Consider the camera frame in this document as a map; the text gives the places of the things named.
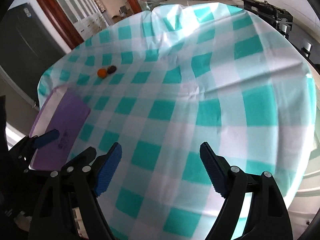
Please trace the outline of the white box purple rim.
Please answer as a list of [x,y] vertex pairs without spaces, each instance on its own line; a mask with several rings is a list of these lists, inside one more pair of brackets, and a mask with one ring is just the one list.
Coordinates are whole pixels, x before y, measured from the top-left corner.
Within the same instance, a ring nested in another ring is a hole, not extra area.
[[67,86],[54,88],[41,107],[29,136],[41,136],[56,129],[59,137],[36,150],[30,167],[34,170],[59,171],[65,165],[90,111]]

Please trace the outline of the dark grey refrigerator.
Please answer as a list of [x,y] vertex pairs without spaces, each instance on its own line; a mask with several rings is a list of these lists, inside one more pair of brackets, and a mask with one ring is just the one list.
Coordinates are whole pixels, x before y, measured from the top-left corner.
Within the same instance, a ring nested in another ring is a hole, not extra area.
[[36,106],[42,74],[64,55],[29,3],[6,12],[1,20],[1,67]]

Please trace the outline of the teal white checkered tablecloth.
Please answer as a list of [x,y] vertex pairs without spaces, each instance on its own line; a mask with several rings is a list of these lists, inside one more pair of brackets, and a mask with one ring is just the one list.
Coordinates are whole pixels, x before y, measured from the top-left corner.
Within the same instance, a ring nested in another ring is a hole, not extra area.
[[[117,70],[101,79],[100,68]],[[286,206],[305,173],[316,87],[306,60],[258,16],[222,3],[162,5],[87,39],[41,76],[91,112],[71,157],[120,143],[103,214],[118,239],[204,239],[223,205],[200,159],[207,142],[244,172],[271,172]]]

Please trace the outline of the red wooden door frame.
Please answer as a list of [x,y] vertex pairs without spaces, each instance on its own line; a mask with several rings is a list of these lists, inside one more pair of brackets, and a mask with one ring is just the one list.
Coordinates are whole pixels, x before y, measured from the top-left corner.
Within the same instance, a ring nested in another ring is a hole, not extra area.
[[74,49],[84,42],[56,0],[37,0],[37,2],[69,48]]

